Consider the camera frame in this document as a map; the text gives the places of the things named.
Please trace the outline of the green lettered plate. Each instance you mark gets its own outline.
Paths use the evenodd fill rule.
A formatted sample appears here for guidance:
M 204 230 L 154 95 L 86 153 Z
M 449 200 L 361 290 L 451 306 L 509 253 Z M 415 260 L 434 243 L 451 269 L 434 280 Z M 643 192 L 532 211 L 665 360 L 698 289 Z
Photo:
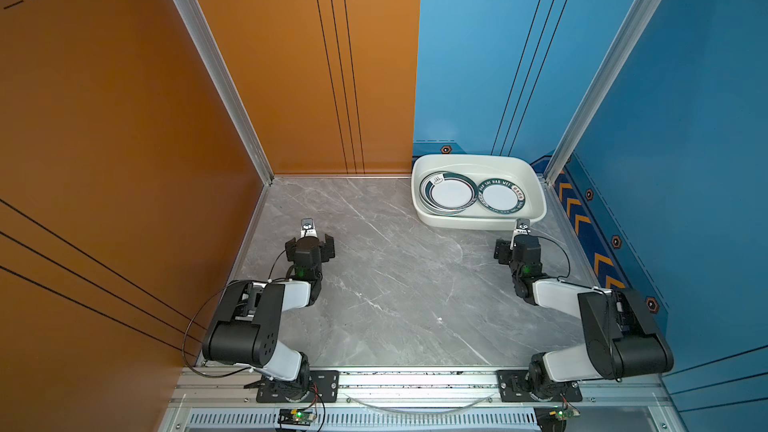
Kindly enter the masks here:
M 523 189 L 512 181 L 490 178 L 478 186 L 478 200 L 489 211 L 510 215 L 520 211 L 526 204 Z

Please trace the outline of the white plastic bin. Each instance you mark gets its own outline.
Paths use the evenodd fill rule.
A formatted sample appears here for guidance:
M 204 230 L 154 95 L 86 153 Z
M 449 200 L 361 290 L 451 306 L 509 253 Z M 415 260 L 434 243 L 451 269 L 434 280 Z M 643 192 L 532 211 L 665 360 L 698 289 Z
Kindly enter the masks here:
M 500 215 L 476 203 L 457 215 L 438 215 L 430 211 L 419 197 L 421 180 L 430 173 L 448 171 L 465 175 L 478 186 L 490 178 L 502 178 L 520 186 L 526 195 L 526 204 L 518 212 Z M 531 223 L 541 221 L 547 213 L 543 188 L 533 167 L 518 158 L 487 155 L 424 155 L 418 158 L 411 174 L 411 196 L 419 219 L 438 228 L 485 231 L 511 231 L 519 218 Z

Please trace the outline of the green red rim plate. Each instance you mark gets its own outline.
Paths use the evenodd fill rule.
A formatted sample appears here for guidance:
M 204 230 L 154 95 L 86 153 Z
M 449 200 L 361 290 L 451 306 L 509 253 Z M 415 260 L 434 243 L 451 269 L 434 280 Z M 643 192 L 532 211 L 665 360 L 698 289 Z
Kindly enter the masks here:
M 448 171 L 425 176 L 419 185 L 422 203 L 438 215 L 457 215 L 474 205 L 478 188 L 469 177 Z

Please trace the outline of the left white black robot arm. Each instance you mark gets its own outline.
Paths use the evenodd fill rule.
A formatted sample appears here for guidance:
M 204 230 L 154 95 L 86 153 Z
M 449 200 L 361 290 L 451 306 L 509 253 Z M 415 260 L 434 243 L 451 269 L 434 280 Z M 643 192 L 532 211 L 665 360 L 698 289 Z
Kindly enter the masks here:
M 227 286 L 202 342 L 207 360 L 244 365 L 261 383 L 290 401 L 312 389 L 309 360 L 279 340 L 282 314 L 314 305 L 322 290 L 322 267 L 335 257 L 334 238 L 304 236 L 285 244 L 287 275 L 271 282 L 237 281 Z

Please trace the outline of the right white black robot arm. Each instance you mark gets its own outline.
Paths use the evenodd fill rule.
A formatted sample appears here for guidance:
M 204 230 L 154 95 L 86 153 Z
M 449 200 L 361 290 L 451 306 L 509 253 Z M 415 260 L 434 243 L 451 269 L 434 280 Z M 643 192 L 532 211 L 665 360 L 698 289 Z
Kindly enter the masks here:
M 614 380 L 669 372 L 674 356 L 643 297 L 634 289 L 570 283 L 544 273 L 537 236 L 499 239 L 494 258 L 509 267 L 516 295 L 526 303 L 576 317 L 584 342 L 537 353 L 526 372 L 500 375 L 518 399 L 568 399 L 582 381 Z

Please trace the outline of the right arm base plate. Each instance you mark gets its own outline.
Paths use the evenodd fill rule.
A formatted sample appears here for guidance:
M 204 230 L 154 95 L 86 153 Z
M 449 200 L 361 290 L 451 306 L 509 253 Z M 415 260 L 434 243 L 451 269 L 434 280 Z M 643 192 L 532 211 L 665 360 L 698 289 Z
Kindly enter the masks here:
M 501 400 L 512 402 L 577 403 L 583 400 L 579 384 L 574 381 L 554 382 L 546 374 L 532 378 L 528 370 L 510 369 L 495 372 Z

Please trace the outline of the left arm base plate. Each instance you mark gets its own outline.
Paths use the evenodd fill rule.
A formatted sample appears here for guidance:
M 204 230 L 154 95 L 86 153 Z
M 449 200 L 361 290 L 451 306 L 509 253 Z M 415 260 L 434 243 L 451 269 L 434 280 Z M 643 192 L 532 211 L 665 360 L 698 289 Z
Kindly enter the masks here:
M 258 388 L 256 401 L 258 403 L 307 403 L 315 399 L 315 392 L 326 403 L 335 403 L 339 388 L 340 372 L 331 369 L 311 370 L 309 386 L 306 392 L 299 393 L 295 388 L 288 387 L 277 381 L 266 379 Z

